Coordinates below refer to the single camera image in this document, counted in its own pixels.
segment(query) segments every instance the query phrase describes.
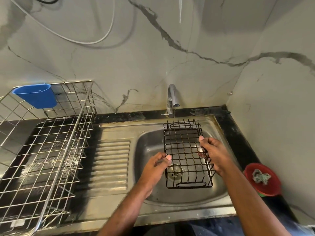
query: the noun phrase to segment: stainless steel sink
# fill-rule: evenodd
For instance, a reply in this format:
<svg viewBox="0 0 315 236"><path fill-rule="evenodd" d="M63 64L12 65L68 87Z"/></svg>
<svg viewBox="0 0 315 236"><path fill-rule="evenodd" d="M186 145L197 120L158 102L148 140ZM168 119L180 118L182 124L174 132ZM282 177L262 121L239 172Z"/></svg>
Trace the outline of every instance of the stainless steel sink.
<svg viewBox="0 0 315 236"><path fill-rule="evenodd" d="M95 151L87 155L75 192L81 197L64 225L40 230L37 235L56 235L99 230L138 181L148 159L163 151L163 124L181 119L156 119L100 124ZM221 140L233 153L214 116L195 117L204 136ZM141 207L135 226L235 215L235 209L219 175L213 187L168 189L165 176Z"/></svg>
<svg viewBox="0 0 315 236"><path fill-rule="evenodd" d="M203 132L205 136L211 135L209 132ZM164 151L163 139L163 130L147 132L140 136L135 153L134 171L136 182L139 180L150 157ZM202 204L203 201L215 200L227 194L226 186L219 175L215 174L212 182L213 187L211 188L169 189L166 187L165 174L163 174L147 200L170 205Z"/></svg>

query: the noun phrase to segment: blue plastic cup holder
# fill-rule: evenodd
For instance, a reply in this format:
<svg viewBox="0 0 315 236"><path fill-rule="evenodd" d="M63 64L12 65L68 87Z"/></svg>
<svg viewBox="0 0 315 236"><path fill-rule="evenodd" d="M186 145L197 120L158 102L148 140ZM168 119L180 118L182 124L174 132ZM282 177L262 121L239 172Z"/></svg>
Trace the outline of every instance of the blue plastic cup holder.
<svg viewBox="0 0 315 236"><path fill-rule="evenodd" d="M18 87L12 91L35 108L53 108L57 105L50 84L32 84Z"/></svg>

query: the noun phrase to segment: black wire basket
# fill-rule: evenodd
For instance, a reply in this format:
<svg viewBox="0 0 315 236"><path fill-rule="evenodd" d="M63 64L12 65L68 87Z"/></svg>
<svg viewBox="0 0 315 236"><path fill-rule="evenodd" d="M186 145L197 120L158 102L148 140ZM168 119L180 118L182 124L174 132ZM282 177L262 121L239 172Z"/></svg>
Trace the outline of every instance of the black wire basket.
<svg viewBox="0 0 315 236"><path fill-rule="evenodd" d="M199 121L177 121L164 124L164 151L172 156L172 164L165 169L166 187L212 187L215 174L208 152L200 145L203 135Z"/></svg>

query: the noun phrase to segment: wire dish rack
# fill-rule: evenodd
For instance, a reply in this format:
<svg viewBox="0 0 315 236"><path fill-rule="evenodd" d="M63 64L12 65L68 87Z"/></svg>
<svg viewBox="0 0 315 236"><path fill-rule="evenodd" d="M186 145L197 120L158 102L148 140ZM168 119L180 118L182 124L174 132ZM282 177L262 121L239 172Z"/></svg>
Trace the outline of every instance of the wire dish rack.
<svg viewBox="0 0 315 236"><path fill-rule="evenodd" d="M36 109L10 91L0 99L0 152L16 157L0 181L0 233L34 234L63 222L83 149L97 115L92 81L51 85L57 105ZM18 142L25 123L38 124L26 143Z"/></svg>
<svg viewBox="0 0 315 236"><path fill-rule="evenodd" d="M167 122L164 128L164 151L172 155L172 164L165 170L167 188L212 187L214 164L200 146L203 135L199 121Z"/></svg>

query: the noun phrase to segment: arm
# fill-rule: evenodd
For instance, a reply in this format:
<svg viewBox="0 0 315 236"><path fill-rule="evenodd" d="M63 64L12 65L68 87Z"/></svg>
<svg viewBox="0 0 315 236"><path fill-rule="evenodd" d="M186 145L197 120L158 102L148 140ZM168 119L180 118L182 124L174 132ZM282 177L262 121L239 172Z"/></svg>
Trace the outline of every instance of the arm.
<svg viewBox="0 0 315 236"><path fill-rule="evenodd" d="M160 180L164 170L171 162L171 156L165 155L165 153L159 152L150 158L143 169L140 179L98 232L98 236L126 235L132 229L142 203L151 194L153 187Z"/></svg>
<svg viewBox="0 0 315 236"><path fill-rule="evenodd" d="M223 143L202 136L199 137L199 142L208 151L215 170L227 186L244 234L291 236L234 164Z"/></svg>

